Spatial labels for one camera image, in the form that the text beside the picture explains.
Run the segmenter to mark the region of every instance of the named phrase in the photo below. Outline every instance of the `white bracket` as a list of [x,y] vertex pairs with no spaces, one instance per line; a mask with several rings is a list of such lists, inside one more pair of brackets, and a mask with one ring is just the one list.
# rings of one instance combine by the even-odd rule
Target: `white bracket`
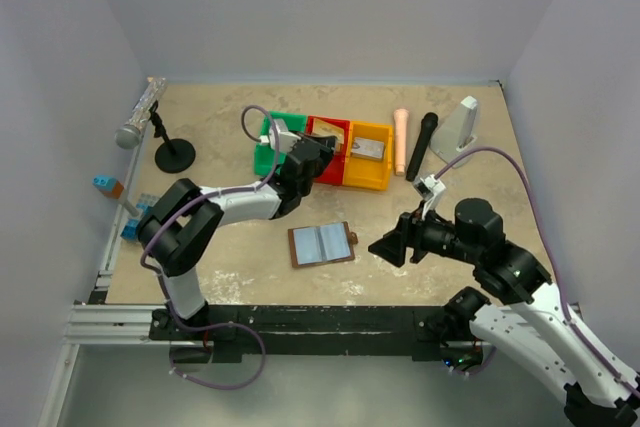
[[[477,121],[480,104],[471,97],[465,97],[460,105],[446,118],[446,120],[433,133],[431,138],[431,150],[438,157],[449,163],[464,151],[470,149],[478,140],[473,133]],[[454,168],[463,166],[469,157],[454,165]]]
[[424,200],[421,215],[422,220],[424,220],[424,218],[427,216],[427,212],[429,212],[430,210],[434,210],[438,206],[438,203],[444,195],[445,190],[447,190],[442,181],[436,179],[434,175],[423,178],[418,177],[413,182],[413,188],[418,191],[418,193]]
[[284,120],[275,119],[274,123],[276,124],[276,131],[274,132],[273,129],[270,128],[268,135],[261,135],[260,145],[268,145],[275,150],[275,136],[277,135],[280,144],[280,153],[286,154],[291,151],[295,143],[300,140],[300,137],[289,131]]

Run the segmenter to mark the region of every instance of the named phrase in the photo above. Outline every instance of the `black metal frame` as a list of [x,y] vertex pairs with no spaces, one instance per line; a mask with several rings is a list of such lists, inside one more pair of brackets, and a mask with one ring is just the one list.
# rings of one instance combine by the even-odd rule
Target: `black metal frame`
[[[442,307],[216,305],[208,307],[208,322],[239,323],[263,339],[269,355],[406,356],[414,361],[441,361],[440,339],[428,329],[428,319]],[[177,328],[166,309],[155,310],[149,330],[154,341],[201,341],[202,333]],[[260,347],[246,332],[233,328],[209,332],[213,362],[241,362]],[[201,362],[198,350],[176,361]]]

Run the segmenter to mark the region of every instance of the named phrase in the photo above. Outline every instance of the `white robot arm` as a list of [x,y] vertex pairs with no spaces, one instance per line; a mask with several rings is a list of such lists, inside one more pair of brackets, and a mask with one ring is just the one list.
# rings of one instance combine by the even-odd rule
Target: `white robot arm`
[[[322,174],[335,151],[335,137],[312,137],[289,132],[276,120],[276,132],[269,131],[260,142],[274,145],[277,135],[285,161],[265,184],[255,182],[226,189],[200,188],[180,179],[140,221],[136,235],[160,264],[157,274],[176,314],[187,325],[202,324],[207,302],[200,291],[196,264],[217,228],[246,220],[269,220],[287,215],[309,195],[314,178]],[[183,225],[165,226],[180,209]]]
[[640,376],[575,312],[563,309],[549,273],[506,239],[502,217],[485,200],[465,199],[456,206],[455,222],[449,222],[434,210],[445,191],[442,182],[430,176],[414,186],[421,205],[402,214],[369,251],[398,267],[407,247],[413,248],[413,263],[431,252],[472,264],[481,287],[504,304],[491,305],[467,287],[445,306],[444,321],[441,317],[430,328],[457,326],[506,353],[565,403],[565,414],[577,427],[633,425]]

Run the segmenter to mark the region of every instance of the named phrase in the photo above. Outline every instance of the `lego brick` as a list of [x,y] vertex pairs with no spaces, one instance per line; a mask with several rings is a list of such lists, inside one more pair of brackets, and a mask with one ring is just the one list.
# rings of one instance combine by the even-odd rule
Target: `lego brick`
[[142,215],[136,219],[129,218],[127,224],[122,229],[120,237],[131,242],[137,242],[136,229],[140,223],[140,219],[144,217],[153,207],[160,197],[151,194],[141,194],[138,198],[136,208],[142,212]]
[[115,177],[107,177],[105,175],[96,176],[93,179],[93,185],[102,195],[109,199],[119,199],[124,191],[124,185]]
[[111,192],[117,182],[118,179],[108,175],[96,175],[93,178],[93,186],[101,192]]

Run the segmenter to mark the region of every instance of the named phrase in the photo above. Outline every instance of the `black microphone stand base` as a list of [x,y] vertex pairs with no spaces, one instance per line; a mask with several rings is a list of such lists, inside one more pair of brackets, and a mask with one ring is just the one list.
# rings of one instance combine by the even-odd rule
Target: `black microphone stand base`
[[171,139],[170,144],[165,142],[158,147],[155,156],[156,165],[167,174],[177,174],[188,169],[195,159],[196,149],[184,139]]
[[156,165],[167,174],[177,174],[187,170],[196,160],[196,149],[193,144],[188,140],[169,138],[167,129],[165,129],[162,119],[158,115],[158,101],[151,106],[149,112],[149,121],[155,128],[153,136],[155,138],[162,137],[164,142],[156,150]]

